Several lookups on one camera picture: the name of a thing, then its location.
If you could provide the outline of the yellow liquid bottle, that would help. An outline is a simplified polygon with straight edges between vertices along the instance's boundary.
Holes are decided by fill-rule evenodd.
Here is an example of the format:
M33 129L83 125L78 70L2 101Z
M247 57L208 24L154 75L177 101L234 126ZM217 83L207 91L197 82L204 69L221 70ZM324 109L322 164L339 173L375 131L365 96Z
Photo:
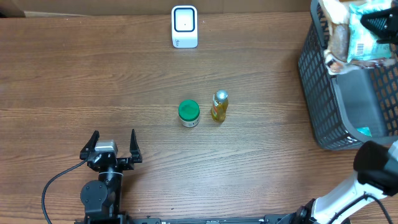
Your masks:
M229 105L228 92L218 90L213 94L211 115L217 122L223 122L226 119L226 110Z

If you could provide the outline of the brown beige snack pouch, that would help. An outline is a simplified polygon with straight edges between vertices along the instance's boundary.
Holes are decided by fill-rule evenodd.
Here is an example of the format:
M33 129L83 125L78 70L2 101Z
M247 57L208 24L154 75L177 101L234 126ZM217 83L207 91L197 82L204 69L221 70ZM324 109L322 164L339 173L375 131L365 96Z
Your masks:
M328 47L324 50L324 64L330 75L343 75L353 70L372 69L377 67L390 67L396 63L395 56L375 60L361 61L353 60L347 62L349 48L349 5L352 3L364 4L373 0L362 1L339 1L323 0L319 4L327 19L329 29ZM391 1L391 7L397 6L397 1Z

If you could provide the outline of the green lid white jar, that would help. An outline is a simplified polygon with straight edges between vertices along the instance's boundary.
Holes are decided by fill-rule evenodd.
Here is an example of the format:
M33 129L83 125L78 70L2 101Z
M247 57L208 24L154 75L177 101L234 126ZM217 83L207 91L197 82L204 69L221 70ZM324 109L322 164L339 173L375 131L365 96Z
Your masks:
M178 107L178 116L183 126L195 127L200 119L200 107L196 101L184 100Z

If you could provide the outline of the teal snack package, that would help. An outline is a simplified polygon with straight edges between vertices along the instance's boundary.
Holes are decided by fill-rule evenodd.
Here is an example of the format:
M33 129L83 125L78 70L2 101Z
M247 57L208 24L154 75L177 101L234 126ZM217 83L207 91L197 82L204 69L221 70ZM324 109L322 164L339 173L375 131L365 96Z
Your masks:
M361 23L361 18L365 14L379 12L389 9L391 1L375 0L364 4L352 3L349 5L349 48L347 62L353 60L375 60L381 58L390 58L391 50L389 44L378 44L378 37L365 28Z

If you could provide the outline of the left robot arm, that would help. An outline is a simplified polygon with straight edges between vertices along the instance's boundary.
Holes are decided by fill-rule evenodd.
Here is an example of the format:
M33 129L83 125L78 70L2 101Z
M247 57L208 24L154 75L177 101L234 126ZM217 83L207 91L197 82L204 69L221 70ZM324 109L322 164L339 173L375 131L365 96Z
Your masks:
M85 215L92 223L120 218L123 172L134 168L132 157L117 157L115 141L99 138L100 133L94 131L80 151L80 159L98 173L98 178L86 183L80 193Z

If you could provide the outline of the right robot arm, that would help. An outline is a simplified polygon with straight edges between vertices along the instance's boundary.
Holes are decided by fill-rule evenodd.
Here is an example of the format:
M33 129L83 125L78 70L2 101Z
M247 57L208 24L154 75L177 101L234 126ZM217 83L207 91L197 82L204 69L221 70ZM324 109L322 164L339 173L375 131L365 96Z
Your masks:
M302 222L337 223L355 206L397 193L397 164L386 146L397 139L397 63L370 69L345 66L334 72L331 65L341 57L327 54L332 46L331 25L321 1L311 5L312 23L298 56L298 65L288 58L275 72L255 72L242 79L227 78L223 85L232 92L233 104L225 124L209 120L197 129L179 126L154 127L144 133L151 146L161 149L262 149L277 162L283 152L310 163L313 146L340 151L357 149L354 177L348 182L356 193L349 202L320 215L320 202L313 202Z

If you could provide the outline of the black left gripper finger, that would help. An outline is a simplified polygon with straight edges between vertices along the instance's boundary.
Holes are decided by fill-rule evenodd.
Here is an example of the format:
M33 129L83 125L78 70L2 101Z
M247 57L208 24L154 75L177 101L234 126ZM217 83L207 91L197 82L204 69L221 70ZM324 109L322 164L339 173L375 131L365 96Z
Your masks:
M142 163L142 155L137 143L136 132L134 129L132 129L131 131L129 152L131 153L133 163Z
M80 159L87 159L89 155L95 150L96 143L100 137L99 131L94 131L90 140L85 144L85 146L80 151Z

